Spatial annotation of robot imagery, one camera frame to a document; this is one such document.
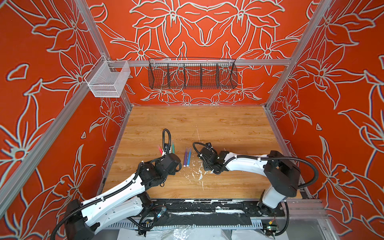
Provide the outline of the green marker pen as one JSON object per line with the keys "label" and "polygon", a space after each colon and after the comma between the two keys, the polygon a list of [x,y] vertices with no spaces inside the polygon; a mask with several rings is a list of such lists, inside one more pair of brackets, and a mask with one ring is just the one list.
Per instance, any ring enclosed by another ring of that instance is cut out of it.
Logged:
{"label": "green marker pen", "polygon": [[175,142],[171,141],[172,153],[175,154]]}

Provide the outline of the purple marker pen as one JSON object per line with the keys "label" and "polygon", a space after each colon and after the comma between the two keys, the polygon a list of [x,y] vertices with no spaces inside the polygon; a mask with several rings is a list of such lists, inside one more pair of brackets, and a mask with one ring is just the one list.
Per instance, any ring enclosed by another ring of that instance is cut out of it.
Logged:
{"label": "purple marker pen", "polygon": [[184,161],[183,161],[183,167],[186,167],[187,166],[187,162],[188,162],[188,154],[189,154],[189,150],[188,148],[185,149],[185,155],[184,155]]}

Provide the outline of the blue marker pen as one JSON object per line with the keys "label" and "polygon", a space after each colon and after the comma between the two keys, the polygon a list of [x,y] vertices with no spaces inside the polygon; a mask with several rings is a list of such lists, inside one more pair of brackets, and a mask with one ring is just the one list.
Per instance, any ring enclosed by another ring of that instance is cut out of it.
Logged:
{"label": "blue marker pen", "polygon": [[188,158],[187,158],[187,167],[190,166],[191,156],[192,156],[192,148],[189,148]]}

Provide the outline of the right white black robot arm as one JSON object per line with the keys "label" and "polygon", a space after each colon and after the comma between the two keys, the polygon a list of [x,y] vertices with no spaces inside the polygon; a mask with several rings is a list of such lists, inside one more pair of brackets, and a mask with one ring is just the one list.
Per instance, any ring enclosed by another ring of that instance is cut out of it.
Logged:
{"label": "right white black robot arm", "polygon": [[266,177],[271,186],[264,191],[259,200],[258,205],[262,209],[273,210],[280,202],[297,196],[300,169],[278,151],[271,151],[268,155],[262,156],[238,155],[228,151],[218,153],[208,146],[195,151],[202,160],[205,170],[216,175],[229,171],[243,171]]}

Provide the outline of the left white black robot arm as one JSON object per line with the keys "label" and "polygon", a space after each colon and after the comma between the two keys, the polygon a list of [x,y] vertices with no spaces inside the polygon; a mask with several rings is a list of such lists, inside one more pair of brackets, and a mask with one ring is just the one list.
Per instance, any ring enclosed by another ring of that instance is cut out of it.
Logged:
{"label": "left white black robot arm", "polygon": [[147,190],[181,169],[181,160],[173,153],[141,162],[134,174],[112,189],[83,202],[71,201],[57,227],[65,228],[69,240],[91,240],[105,227],[146,211],[152,204]]}

